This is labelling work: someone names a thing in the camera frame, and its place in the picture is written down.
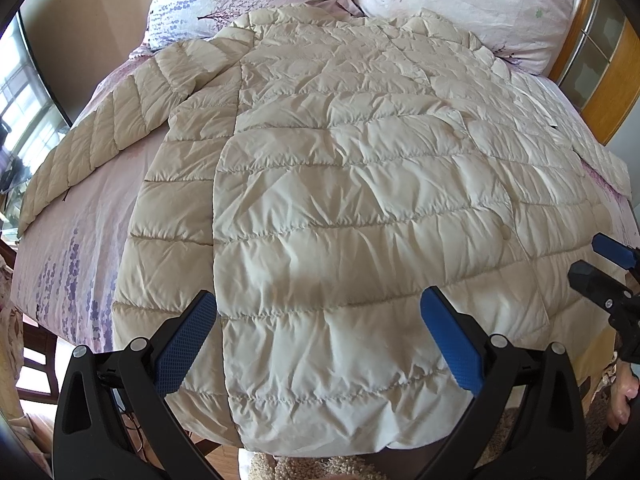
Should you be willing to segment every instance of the metal screw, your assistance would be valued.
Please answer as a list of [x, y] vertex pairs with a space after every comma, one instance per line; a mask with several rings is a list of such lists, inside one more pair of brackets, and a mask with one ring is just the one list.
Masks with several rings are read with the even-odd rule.
[[562, 343], [559, 343], [558, 341], [554, 341], [553, 343], [551, 343], [551, 349], [558, 355], [562, 355], [566, 352], [566, 348], [564, 348], [564, 345]]
[[507, 341], [507, 338], [505, 338], [505, 336], [501, 334], [492, 335], [489, 341], [491, 341], [491, 344], [494, 345], [496, 348], [505, 348], [505, 346], [507, 346], [509, 343]]
[[73, 351], [74, 357], [82, 357], [84, 354], [86, 354], [86, 346], [80, 345], [74, 348], [74, 351]]
[[137, 337], [131, 342], [129, 347], [134, 352], [140, 352], [141, 350], [144, 350], [146, 348], [146, 339], [143, 337]]

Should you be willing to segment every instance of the human hand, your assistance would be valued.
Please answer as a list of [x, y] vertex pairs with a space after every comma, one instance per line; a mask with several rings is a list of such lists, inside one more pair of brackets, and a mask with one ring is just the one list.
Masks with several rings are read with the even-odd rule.
[[620, 424], [629, 421], [631, 409], [628, 400], [638, 394], [638, 378], [631, 373], [631, 365], [618, 360], [616, 364], [616, 380], [611, 386], [611, 399], [607, 410], [607, 423], [609, 427], [617, 431]]

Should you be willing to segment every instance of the textured blue pad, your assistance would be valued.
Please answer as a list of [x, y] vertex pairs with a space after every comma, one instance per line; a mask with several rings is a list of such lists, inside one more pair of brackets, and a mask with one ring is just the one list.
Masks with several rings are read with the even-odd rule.
[[636, 266], [636, 256], [626, 245], [623, 245], [607, 235], [598, 233], [591, 241], [593, 251], [604, 256], [610, 262], [623, 269], [629, 270]]
[[216, 322], [216, 297], [204, 294], [156, 359], [156, 392], [160, 396], [178, 391], [204, 340]]
[[477, 397], [484, 383], [482, 358], [432, 287], [422, 293], [420, 314], [458, 386]]

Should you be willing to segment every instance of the cream quilted coat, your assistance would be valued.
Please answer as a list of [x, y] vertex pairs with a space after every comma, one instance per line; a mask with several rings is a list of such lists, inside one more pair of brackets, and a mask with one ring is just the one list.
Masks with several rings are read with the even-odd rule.
[[283, 7], [174, 44], [47, 157], [21, 229], [166, 118], [113, 324], [122, 347], [215, 291], [218, 321], [167, 397], [201, 436], [293, 456], [446, 436], [470, 397], [420, 320], [429, 285], [488, 333], [572, 358], [606, 324], [566, 279], [580, 258], [612, 271], [590, 249], [610, 216], [578, 156], [628, 196], [626, 168], [433, 13]]

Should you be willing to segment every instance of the bed sheet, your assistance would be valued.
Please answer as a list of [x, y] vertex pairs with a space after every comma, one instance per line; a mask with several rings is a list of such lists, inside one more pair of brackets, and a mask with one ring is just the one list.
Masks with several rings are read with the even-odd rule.
[[[145, 59], [127, 61], [98, 86], [80, 118]], [[588, 129], [558, 86], [535, 77]], [[110, 351], [111, 302], [138, 189], [168, 130], [164, 124], [59, 197], [20, 242], [12, 301], [28, 316], [73, 344]], [[616, 237], [640, 246], [629, 202], [585, 162], [614, 223]]]

